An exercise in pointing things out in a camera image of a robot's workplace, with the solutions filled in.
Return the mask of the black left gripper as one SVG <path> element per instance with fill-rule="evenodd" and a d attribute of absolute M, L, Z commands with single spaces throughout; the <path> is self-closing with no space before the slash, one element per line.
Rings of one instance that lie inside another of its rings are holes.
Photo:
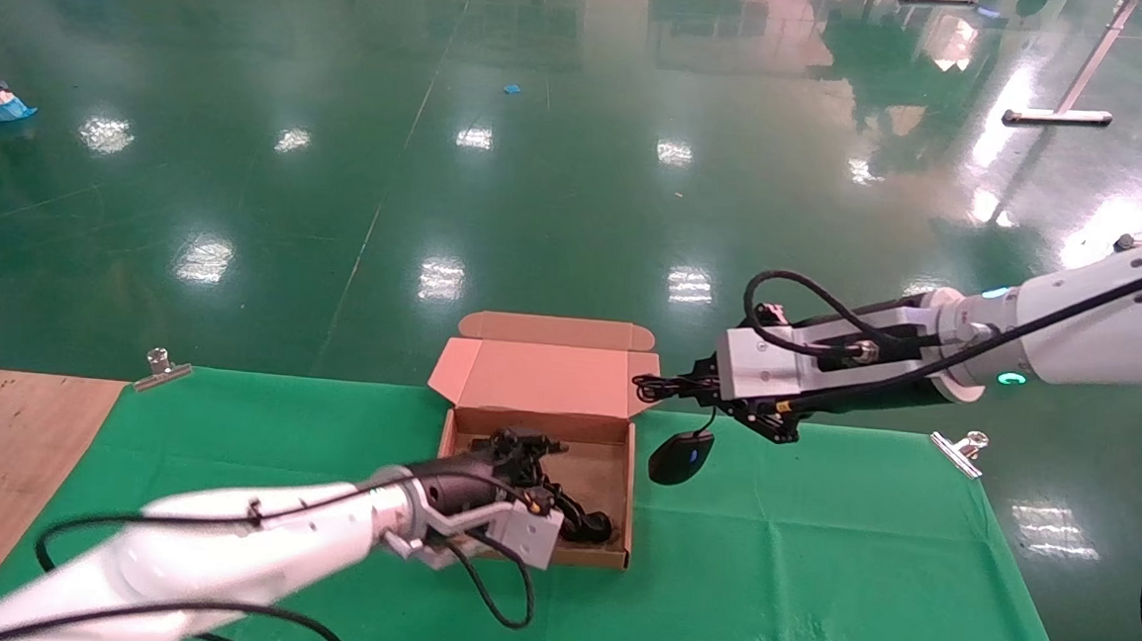
<path fill-rule="evenodd" d="M 424 516 L 435 511 L 443 516 L 455 516 L 471 508 L 523 498 L 532 515 L 549 516 L 557 507 L 557 495 L 540 460 L 568 450 L 566 444 L 542 431 L 507 426 L 472 440 L 472 451 L 486 455 L 489 459 L 450 455 L 416 462 L 415 514 Z M 493 460 L 509 460 L 507 475 Z"/>

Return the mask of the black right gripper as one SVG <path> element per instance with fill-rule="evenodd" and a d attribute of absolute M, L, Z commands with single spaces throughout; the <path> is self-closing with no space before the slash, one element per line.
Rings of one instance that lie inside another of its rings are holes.
<path fill-rule="evenodd" d="M 803 412 L 869 412 L 933 404 L 934 375 L 918 377 L 912 372 L 936 361 L 934 302 L 895 299 L 851 311 L 872 331 L 864 332 L 839 314 L 813 317 L 807 343 L 841 348 L 867 340 L 877 352 L 868 359 L 818 356 L 805 372 Z M 715 358 L 697 360 L 689 372 L 669 377 L 668 394 L 695 401 L 719 399 L 719 411 L 763 439 L 786 444 L 801 441 L 801 416 L 785 411 L 771 396 L 723 399 L 717 366 Z"/>

